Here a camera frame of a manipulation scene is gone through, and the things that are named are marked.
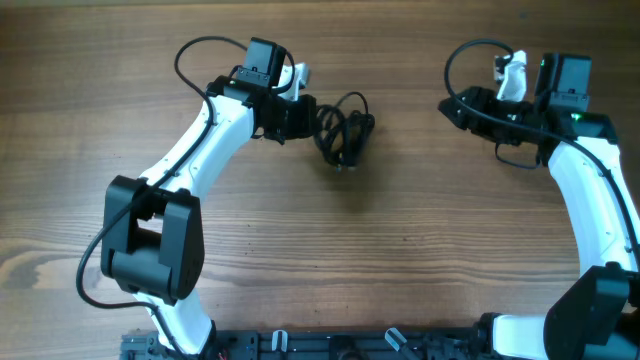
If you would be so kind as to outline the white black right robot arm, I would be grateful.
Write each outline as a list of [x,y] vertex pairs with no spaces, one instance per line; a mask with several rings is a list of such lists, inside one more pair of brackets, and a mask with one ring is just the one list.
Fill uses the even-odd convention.
[[457,128],[497,146],[537,147],[564,199],[575,236],[579,279],[543,315],[488,314],[480,351],[494,358],[636,359],[639,356],[639,216],[625,184],[614,126],[588,112],[592,61],[543,56],[534,102],[526,55],[495,60],[498,91],[469,87],[442,100]]

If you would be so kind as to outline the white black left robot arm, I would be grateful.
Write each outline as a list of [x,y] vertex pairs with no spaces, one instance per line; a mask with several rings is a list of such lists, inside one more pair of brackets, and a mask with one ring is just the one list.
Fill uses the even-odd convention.
[[243,49],[242,64],[195,90],[202,108],[173,148],[139,177],[109,184],[91,243],[102,274],[133,295],[131,306],[147,309],[168,358],[223,355],[195,289],[205,257],[201,205],[217,177],[252,138],[284,144],[318,130],[316,100],[301,92],[308,65],[260,38]]

